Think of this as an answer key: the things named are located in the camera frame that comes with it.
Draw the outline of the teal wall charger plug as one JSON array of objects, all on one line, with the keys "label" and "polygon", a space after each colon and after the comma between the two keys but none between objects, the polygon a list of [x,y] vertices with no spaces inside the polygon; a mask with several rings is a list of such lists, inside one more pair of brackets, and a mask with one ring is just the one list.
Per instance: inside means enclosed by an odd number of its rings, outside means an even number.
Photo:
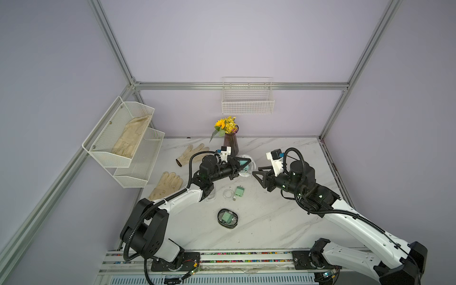
[{"label": "teal wall charger plug", "polygon": [[240,167],[241,167],[241,172],[249,172],[249,165],[251,164],[251,161],[246,159],[246,160],[240,160],[239,161]]}]

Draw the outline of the light green usb charger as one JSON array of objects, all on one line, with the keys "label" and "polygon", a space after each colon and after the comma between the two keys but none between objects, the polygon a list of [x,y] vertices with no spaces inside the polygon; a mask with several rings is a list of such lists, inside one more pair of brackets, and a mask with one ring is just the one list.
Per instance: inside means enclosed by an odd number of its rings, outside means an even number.
[{"label": "light green usb charger", "polygon": [[230,214],[228,212],[223,213],[222,215],[222,222],[225,224],[230,224],[233,220],[233,214]]}]

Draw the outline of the clear pouch with black zipper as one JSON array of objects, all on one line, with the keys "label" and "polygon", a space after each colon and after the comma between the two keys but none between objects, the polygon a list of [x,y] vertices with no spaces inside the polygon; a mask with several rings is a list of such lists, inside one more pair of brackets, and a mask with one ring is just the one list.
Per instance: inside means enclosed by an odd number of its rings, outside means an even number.
[{"label": "clear pouch with black zipper", "polygon": [[217,214],[217,220],[221,226],[234,229],[238,225],[239,217],[229,209],[221,209]]}]

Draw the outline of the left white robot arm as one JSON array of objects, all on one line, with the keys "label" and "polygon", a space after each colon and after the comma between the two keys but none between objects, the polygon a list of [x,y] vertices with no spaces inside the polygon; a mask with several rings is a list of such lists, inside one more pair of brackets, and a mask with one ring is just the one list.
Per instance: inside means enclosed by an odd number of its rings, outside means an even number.
[{"label": "left white robot arm", "polygon": [[250,158],[232,156],[230,147],[198,152],[190,157],[190,161],[198,156],[203,156],[199,171],[189,172],[185,188],[158,200],[141,199],[120,233],[125,244],[123,259],[132,261],[142,257],[148,284],[152,284],[148,260],[164,262],[173,270],[180,269],[184,263],[185,249],[165,238],[169,217],[206,199],[214,190],[214,182],[237,178],[252,162]]}]

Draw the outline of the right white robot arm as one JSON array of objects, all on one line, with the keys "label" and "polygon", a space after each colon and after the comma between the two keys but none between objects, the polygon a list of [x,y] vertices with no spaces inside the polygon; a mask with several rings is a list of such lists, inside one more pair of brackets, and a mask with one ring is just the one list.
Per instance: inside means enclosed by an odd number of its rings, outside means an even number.
[{"label": "right white robot arm", "polygon": [[267,153],[271,165],[260,167],[253,177],[267,191],[292,194],[307,214],[317,215],[345,230],[370,251],[342,247],[320,238],[309,252],[313,268],[346,268],[382,285],[419,285],[425,272],[428,250],[419,242],[408,243],[358,213],[337,193],[320,185],[315,170],[296,148]]}]

